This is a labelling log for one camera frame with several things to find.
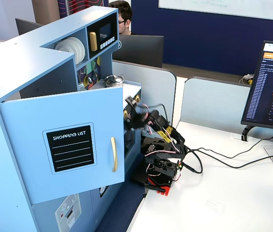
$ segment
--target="gold door handle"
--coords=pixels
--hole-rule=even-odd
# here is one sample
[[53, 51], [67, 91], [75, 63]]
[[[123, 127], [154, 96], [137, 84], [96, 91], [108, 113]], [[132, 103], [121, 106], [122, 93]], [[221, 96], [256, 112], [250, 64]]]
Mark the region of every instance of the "gold door handle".
[[116, 150], [116, 143], [115, 143], [115, 138], [111, 138], [111, 143], [112, 143], [112, 148], [113, 148], [113, 155], [114, 155], [114, 168], [113, 172], [117, 171], [117, 150]]

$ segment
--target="white plate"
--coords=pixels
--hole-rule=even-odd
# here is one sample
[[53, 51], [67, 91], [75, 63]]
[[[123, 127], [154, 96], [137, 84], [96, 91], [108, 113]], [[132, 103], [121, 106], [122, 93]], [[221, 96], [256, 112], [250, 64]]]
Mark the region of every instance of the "white plate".
[[56, 50], [61, 50], [61, 51], [64, 51], [65, 49], [68, 50], [69, 52], [71, 53], [74, 53], [75, 54], [75, 63], [78, 64], [78, 57], [77, 57], [77, 50], [76, 48], [74, 48], [72, 46], [71, 43], [69, 43], [69, 41], [67, 40], [63, 40], [61, 42], [59, 42], [56, 47], [55, 47]]
[[82, 62], [83, 59], [85, 58], [85, 55], [86, 55], [84, 44], [82, 43], [81, 40], [79, 40], [76, 37], [69, 37], [68, 39], [73, 40], [73, 41], [75, 41], [78, 44], [78, 46], [79, 46], [79, 48], [81, 50], [81, 59], [80, 59], [80, 62]]
[[81, 55], [81, 50], [80, 50], [80, 47], [79, 45], [77, 44], [77, 42], [75, 42], [74, 40], [71, 40], [71, 39], [66, 39], [65, 41], [67, 41], [75, 50], [76, 50], [76, 53], [77, 53], [77, 62], [76, 64], [78, 64], [80, 61], [81, 61], [81, 58], [82, 58], [82, 55]]

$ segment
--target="whiteboard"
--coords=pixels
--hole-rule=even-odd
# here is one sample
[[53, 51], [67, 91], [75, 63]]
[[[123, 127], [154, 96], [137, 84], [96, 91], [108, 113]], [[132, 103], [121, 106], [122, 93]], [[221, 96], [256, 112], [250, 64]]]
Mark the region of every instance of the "whiteboard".
[[159, 0], [159, 7], [273, 20], [273, 0]]

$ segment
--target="shopping list sign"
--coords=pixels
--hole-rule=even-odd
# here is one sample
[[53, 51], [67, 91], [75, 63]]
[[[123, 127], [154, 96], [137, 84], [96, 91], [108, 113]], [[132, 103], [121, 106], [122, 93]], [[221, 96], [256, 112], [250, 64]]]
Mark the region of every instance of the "shopping list sign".
[[43, 135], [53, 172], [95, 164], [92, 124], [47, 130]]

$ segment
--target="black cable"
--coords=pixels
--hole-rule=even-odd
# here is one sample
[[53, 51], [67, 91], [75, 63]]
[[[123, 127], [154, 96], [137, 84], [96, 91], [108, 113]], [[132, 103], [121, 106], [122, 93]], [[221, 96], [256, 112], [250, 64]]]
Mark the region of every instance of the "black cable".
[[203, 149], [203, 150], [205, 150], [205, 151], [211, 151], [211, 152], [213, 152], [213, 153], [215, 153], [215, 154], [217, 154], [217, 155], [223, 156], [223, 157], [225, 157], [225, 158], [233, 159], [233, 158], [237, 157], [238, 155], [241, 155], [241, 154], [243, 154], [243, 153], [249, 152], [249, 151], [252, 150], [257, 144], [259, 144], [261, 141], [270, 140], [270, 139], [273, 139], [273, 136], [272, 136], [271, 138], [268, 138], [268, 139], [260, 139], [257, 143], [255, 143], [254, 145], [252, 145], [250, 149], [248, 149], [247, 151], [243, 151], [243, 152], [241, 152], [241, 153], [239, 153], [239, 154], [236, 154], [236, 155], [233, 156], [233, 157], [228, 157], [228, 156], [225, 156], [225, 155], [223, 155], [223, 154], [220, 154], [220, 153], [218, 153], [218, 152], [216, 152], [216, 151], [213, 151], [213, 150], [211, 150], [211, 149], [205, 149], [205, 148], [203, 148], [203, 147], [198, 148], [198, 149], [189, 150], [188, 153], [194, 152], [194, 151], [199, 151], [199, 152], [200, 152], [200, 150]]
[[207, 156], [213, 158], [214, 160], [217, 160], [218, 162], [221, 162], [222, 164], [224, 164], [224, 165], [226, 165], [226, 166], [228, 166], [228, 167], [230, 167], [230, 168], [234, 168], [234, 169], [239, 169], [239, 168], [245, 167], [245, 166], [247, 166], [247, 165], [249, 165], [249, 164], [252, 164], [252, 163], [256, 163], [256, 162], [258, 162], [258, 161], [261, 161], [261, 160], [266, 160], [266, 159], [268, 159], [268, 158], [273, 158], [273, 156], [268, 156], [268, 157], [264, 157], [264, 158], [261, 158], [261, 159], [257, 159], [257, 160], [251, 161], [251, 162], [246, 163], [246, 164], [244, 164], [244, 165], [242, 165], [242, 166], [239, 166], [239, 167], [234, 167], [234, 166], [231, 166], [231, 165], [229, 165], [229, 164], [227, 164], [227, 163], [225, 163], [225, 162], [219, 160], [218, 158], [215, 158], [214, 156], [211, 156], [211, 155], [209, 155], [209, 154], [207, 154], [207, 153], [205, 153], [205, 152], [203, 152], [203, 151], [198, 151], [198, 152], [200, 152], [200, 153], [202, 153], [202, 154], [204, 154], [204, 155], [207, 155]]
[[[167, 119], [167, 110], [165, 108], [165, 105], [163, 104], [157, 104], [157, 105], [152, 105], [152, 106], [148, 106], [148, 108], [155, 108], [155, 107], [158, 107], [158, 106], [162, 106], [164, 108], [164, 112], [165, 112], [165, 115], [166, 115], [166, 120], [169, 122], [169, 120]], [[140, 108], [142, 109], [147, 109], [146, 106], [139, 106]]]
[[200, 163], [200, 167], [201, 167], [201, 171], [198, 172], [196, 171], [194, 168], [190, 167], [189, 165], [185, 164], [184, 162], [181, 162], [181, 164], [187, 168], [188, 170], [192, 171], [193, 173], [197, 173], [197, 174], [201, 174], [203, 173], [203, 165], [202, 165], [202, 162], [201, 162], [201, 159], [199, 158], [199, 156], [194, 152], [192, 151], [192, 153], [195, 155], [195, 157], [199, 160], [199, 163]]

